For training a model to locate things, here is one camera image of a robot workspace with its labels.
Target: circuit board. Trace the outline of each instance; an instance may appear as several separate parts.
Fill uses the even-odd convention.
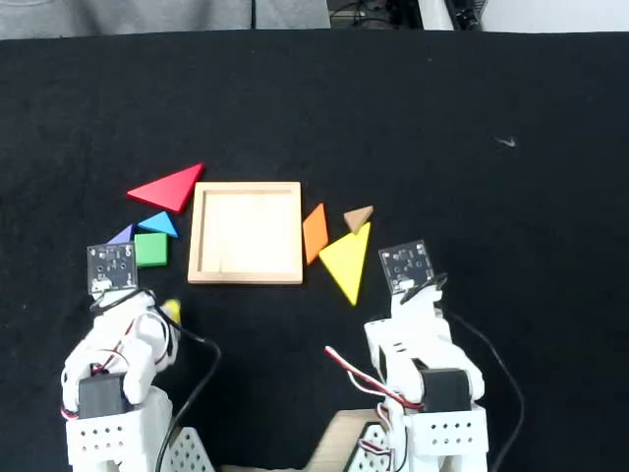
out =
[[[102,244],[87,248],[87,292],[138,288],[134,243]]]
[[[434,277],[422,240],[380,249],[378,253],[392,295],[423,285]]]

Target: yellow triangle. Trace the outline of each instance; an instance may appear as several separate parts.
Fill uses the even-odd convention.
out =
[[[358,300],[371,227],[371,223],[365,223],[358,234],[349,233],[318,253],[352,305]]]

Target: black cloth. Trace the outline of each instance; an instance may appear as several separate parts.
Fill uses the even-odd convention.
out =
[[[198,161],[204,180],[302,182],[374,205],[359,304],[320,262],[301,286],[191,286],[192,206],[168,267],[224,362],[186,417],[215,463],[302,467],[333,414],[376,398],[322,352],[368,369],[363,323],[388,314],[377,249],[424,238],[445,303],[484,331],[527,396],[509,471],[624,463],[629,290],[629,36],[224,32],[0,43],[2,469],[65,470],[59,374],[91,325],[87,245],[155,210],[125,192]],[[486,347],[491,452],[517,403]],[[159,376],[175,408],[207,367],[184,343]]]

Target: purple triangle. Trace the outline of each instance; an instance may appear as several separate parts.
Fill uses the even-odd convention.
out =
[[[130,224],[121,232],[119,232],[116,236],[114,236],[111,241],[108,241],[107,244],[121,244],[121,243],[129,243],[134,235],[134,225]]]

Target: yellow object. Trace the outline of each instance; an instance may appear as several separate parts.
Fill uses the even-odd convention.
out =
[[[371,227],[371,223],[365,223],[358,234],[349,233],[318,253],[352,305],[358,300]]]
[[[173,298],[166,300],[161,309],[177,325],[181,324],[181,303],[179,303],[179,300]]]

